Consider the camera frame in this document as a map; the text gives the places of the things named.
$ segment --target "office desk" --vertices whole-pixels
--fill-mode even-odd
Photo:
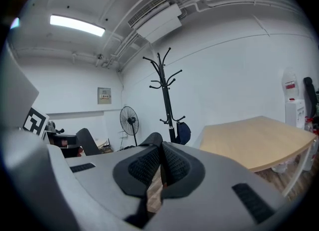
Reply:
[[[100,149],[104,146],[107,139],[98,139],[98,140],[94,140],[94,141],[95,141],[96,146]]]
[[[268,169],[302,153],[284,196],[299,178],[316,135],[285,123],[259,116],[205,126],[200,149],[231,158],[253,172]]]

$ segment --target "black rubber grip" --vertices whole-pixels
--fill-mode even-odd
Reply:
[[[70,166],[70,169],[73,173],[76,173],[76,172],[81,172],[93,167],[95,167],[95,165],[93,165],[92,163],[87,163],[83,165]]]
[[[239,183],[232,189],[256,223],[259,224],[274,214],[274,210],[248,184]]]

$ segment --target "standing fan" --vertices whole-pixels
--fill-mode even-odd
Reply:
[[[135,135],[139,130],[139,119],[135,111],[131,107],[125,106],[120,113],[120,122],[125,133],[134,135],[135,145],[137,146]]]

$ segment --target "office chair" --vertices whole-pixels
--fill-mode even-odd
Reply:
[[[315,117],[316,113],[317,113],[317,103],[318,103],[318,99],[317,99],[317,95],[316,95],[316,91],[313,85],[313,81],[310,77],[305,77],[304,78],[304,84],[305,84],[305,88],[311,103],[311,114],[310,117],[314,119],[313,123],[318,124],[319,123],[319,117]]]
[[[101,154],[100,150],[96,146],[94,139],[91,136],[90,131],[87,128],[83,128],[76,133],[78,144],[82,146],[86,156]]]

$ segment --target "coat rack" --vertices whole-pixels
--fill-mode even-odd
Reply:
[[[169,93],[168,90],[170,89],[169,86],[176,81],[176,79],[172,79],[171,81],[169,81],[173,76],[175,76],[176,74],[182,72],[182,70],[179,70],[177,73],[174,73],[172,76],[169,77],[168,80],[166,80],[165,78],[165,73],[164,73],[164,61],[165,58],[167,56],[167,54],[169,53],[169,51],[171,50],[171,48],[168,48],[167,53],[164,56],[163,62],[160,60],[160,55],[158,53],[158,61],[159,63],[157,64],[154,60],[143,57],[143,59],[147,59],[151,62],[151,64],[153,65],[153,67],[155,68],[157,74],[159,75],[159,81],[151,81],[151,82],[158,82],[159,83],[159,87],[153,87],[150,86],[150,88],[152,89],[162,89],[163,91],[163,97],[164,97],[164,104],[165,104],[165,110],[166,110],[166,121],[160,119],[160,121],[162,121],[164,124],[168,124],[169,125],[169,136],[170,136],[170,141],[171,142],[175,142],[175,130],[173,127],[173,122],[172,120],[179,122],[180,120],[182,120],[183,118],[185,118],[185,116],[181,117],[180,119],[174,119],[173,117],[173,112],[171,109],[171,105],[170,105],[170,99],[169,99]]]

